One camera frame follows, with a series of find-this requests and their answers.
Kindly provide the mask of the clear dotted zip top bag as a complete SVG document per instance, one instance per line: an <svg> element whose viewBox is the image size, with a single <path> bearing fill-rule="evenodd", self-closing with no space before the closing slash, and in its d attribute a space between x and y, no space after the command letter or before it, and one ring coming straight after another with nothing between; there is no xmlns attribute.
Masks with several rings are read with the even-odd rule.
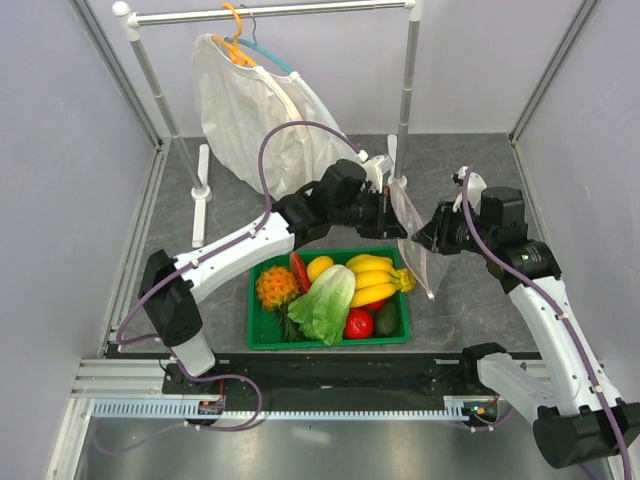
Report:
<svg viewBox="0 0 640 480"><path fill-rule="evenodd" d="M405 184L391 179L388 186L391 205L400 224L407 232L406 239L397 241L398 250L417 283L425 290L427 297L434 301L446 276L450 259L433 253L412 240L412 235L417 233L425 222L407 195Z"/></svg>

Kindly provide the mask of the green plastic lettuce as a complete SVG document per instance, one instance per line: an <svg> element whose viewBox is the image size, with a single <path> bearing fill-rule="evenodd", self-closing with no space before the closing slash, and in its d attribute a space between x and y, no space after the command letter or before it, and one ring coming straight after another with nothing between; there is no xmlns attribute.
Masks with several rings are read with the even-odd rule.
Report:
<svg viewBox="0 0 640 480"><path fill-rule="evenodd" d="M354 293L353 272L345 266L333 265L306 294L289 304L288 317L305 337L333 346L343 339Z"/></svg>

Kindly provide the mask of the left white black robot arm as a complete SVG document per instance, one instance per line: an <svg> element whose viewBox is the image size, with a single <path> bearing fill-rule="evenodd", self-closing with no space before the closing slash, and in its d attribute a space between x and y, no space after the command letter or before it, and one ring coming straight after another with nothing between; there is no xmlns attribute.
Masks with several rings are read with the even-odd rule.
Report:
<svg viewBox="0 0 640 480"><path fill-rule="evenodd" d="M220 378L199 302L259 263L326 237L334 226L351 227L366 239L407 236L388 188L374 186L361 165L339 160L320 180L270 202L263 216L236 232L175 257L159 250L148 258L139 299L161 343L186 369L190 387L208 393Z"/></svg>

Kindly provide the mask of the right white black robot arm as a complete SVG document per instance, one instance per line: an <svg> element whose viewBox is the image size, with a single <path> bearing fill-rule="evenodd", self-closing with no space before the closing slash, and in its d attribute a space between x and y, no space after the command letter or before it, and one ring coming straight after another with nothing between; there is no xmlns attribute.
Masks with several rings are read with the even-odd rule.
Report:
<svg viewBox="0 0 640 480"><path fill-rule="evenodd" d="M531 424L550 466L618 456L624 478L632 478L628 448L639 435L639 405L623 400L588 346L553 253L528 236L522 192L489 187L474 204L441 202L412 239L433 253L484 257L524 318L550 379L542 384L502 347L483 344L464 350L460 386L473 394L488 387L503 397Z"/></svg>

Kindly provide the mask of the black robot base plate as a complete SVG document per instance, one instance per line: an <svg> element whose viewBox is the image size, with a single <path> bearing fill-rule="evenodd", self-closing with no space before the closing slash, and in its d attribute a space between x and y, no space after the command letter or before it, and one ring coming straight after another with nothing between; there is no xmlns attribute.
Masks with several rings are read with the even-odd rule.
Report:
<svg viewBox="0 0 640 480"><path fill-rule="evenodd" d="M252 410L255 391L240 375L257 384L269 413L425 411L443 409L447 397L494 399L471 380L460 353L229 353L207 374L227 378L195 382L169 364L162 392L221 392L230 411Z"/></svg>

